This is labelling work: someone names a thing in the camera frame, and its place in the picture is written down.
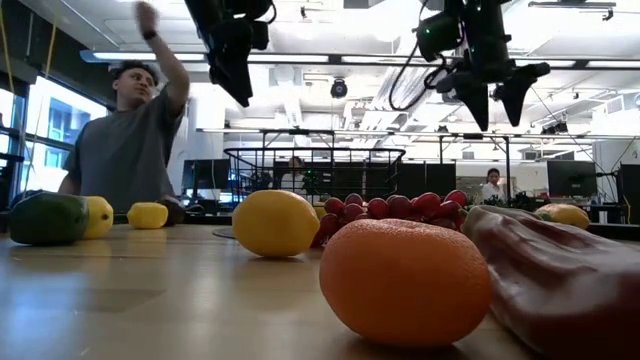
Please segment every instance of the raised arm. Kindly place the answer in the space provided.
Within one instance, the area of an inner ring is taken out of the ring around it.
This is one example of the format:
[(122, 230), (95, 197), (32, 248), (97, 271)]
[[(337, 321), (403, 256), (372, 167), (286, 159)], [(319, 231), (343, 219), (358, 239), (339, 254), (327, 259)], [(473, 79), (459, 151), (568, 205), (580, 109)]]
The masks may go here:
[(189, 97), (189, 74), (176, 58), (173, 51), (156, 32), (158, 12), (145, 1), (135, 4), (136, 20), (140, 34), (147, 42), (151, 51), (156, 55), (160, 70), (167, 77), (167, 95), (171, 115), (178, 116), (182, 112)]

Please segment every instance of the wooden table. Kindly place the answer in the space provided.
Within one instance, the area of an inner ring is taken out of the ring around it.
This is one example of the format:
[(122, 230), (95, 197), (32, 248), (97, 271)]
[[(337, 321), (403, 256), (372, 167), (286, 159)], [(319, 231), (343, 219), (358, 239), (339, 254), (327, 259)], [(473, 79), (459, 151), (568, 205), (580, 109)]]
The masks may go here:
[(487, 317), (440, 352), (372, 345), (332, 313), (311, 252), (267, 261), (210, 226), (70, 247), (0, 240), (0, 359), (534, 359)]

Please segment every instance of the yellow fruit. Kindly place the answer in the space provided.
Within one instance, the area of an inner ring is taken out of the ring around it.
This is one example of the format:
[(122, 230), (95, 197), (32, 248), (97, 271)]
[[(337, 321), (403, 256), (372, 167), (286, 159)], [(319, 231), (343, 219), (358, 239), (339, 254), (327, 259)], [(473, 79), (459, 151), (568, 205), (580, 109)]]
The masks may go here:
[(159, 229), (169, 217), (169, 209), (158, 203), (135, 203), (127, 213), (129, 224), (136, 229)]
[(590, 223), (586, 211), (569, 204), (547, 204), (536, 210), (536, 215), (548, 215), (553, 222), (573, 225), (580, 229), (588, 228)]
[(323, 216), (327, 215), (327, 210), (324, 209), (323, 202), (313, 203), (313, 208), (316, 210), (316, 216), (318, 219), (322, 219)]
[(320, 227), (311, 204), (282, 190), (249, 195), (233, 212), (232, 224), (238, 242), (264, 257), (295, 256), (307, 251)]
[(113, 208), (100, 196), (87, 196), (85, 199), (89, 207), (89, 225), (82, 238), (100, 239), (107, 235), (113, 226)]

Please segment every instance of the ceiling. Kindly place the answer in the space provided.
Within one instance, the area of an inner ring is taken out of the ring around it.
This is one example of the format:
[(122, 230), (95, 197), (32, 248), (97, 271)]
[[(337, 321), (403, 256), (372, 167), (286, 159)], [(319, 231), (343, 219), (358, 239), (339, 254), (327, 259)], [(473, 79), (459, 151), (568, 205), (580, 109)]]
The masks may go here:
[[(136, 29), (130, 0), (21, 1), (50, 21), (57, 14), (58, 26), (90, 49), (148, 51)], [(161, 15), (159, 32), (174, 51), (204, 52), (183, 1), (151, 2)], [(528, 3), (528, 0), (513, 0), (503, 6), (505, 29), (513, 36), (509, 47), (514, 55), (640, 57), (640, 27), (636, 26), (640, 20), (640, 2), (637, 0), (618, 0), (615, 16), (609, 21), (602, 20), (603, 11), (539, 9), (529, 7)], [(415, 43), (411, 29), (417, 25), (421, 7), (418, 0), (275, 0), (275, 4), (278, 17), (269, 27), (271, 41), (267, 51), (292, 54), (406, 56)], [(301, 6), (306, 9), (306, 19), (301, 16)], [(477, 130), (466, 107), (443, 102), (442, 96), (435, 93), (428, 93), (418, 106), (405, 113), (392, 112), (388, 95), (398, 68), (296, 65), (293, 73), (302, 81), (283, 93), (277, 81), (282, 66), (275, 70), (274, 67), (250, 66), (254, 97), (249, 108), (239, 107), (228, 96), (224, 99), (231, 126), (247, 127), (255, 124), (255, 119), (275, 120), (274, 114), (282, 113), (289, 124), (297, 114), (296, 121), (303, 124), (311, 118), (319, 123), (324, 116), (331, 126), (335, 124), (332, 119), (339, 118), (346, 121), (338, 121), (338, 126), (352, 129), (363, 125), (360, 130), (380, 130), (398, 122), (402, 122), (403, 130), (410, 131), (434, 131), (443, 122), (449, 124), (450, 129)], [(208, 82), (206, 64), (189, 64), (187, 69), (195, 81)], [(427, 72), (421, 68), (408, 69), (399, 81), (394, 102), (407, 102), (418, 94), (421, 79)], [(349, 87), (346, 98), (337, 100), (329, 95), (335, 78), (345, 78)], [(554, 71), (541, 78), (534, 89), (525, 99), (521, 132), (543, 125), (550, 113), (563, 116), (569, 123), (588, 123), (594, 107), (619, 93), (640, 91), (640, 72)], [(490, 101), (490, 115), (491, 129), (514, 132), (500, 104)]]

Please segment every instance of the computer monitor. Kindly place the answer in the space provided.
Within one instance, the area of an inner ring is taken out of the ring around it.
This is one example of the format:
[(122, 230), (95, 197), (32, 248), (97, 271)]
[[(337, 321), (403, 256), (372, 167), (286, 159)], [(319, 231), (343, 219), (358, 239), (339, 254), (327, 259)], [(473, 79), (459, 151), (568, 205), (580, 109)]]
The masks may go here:
[(427, 164), (426, 191), (446, 196), (456, 189), (456, 164)]
[(547, 162), (550, 197), (591, 197), (598, 193), (596, 166), (590, 161)]
[(226, 189), (229, 187), (229, 159), (185, 160), (182, 189)]

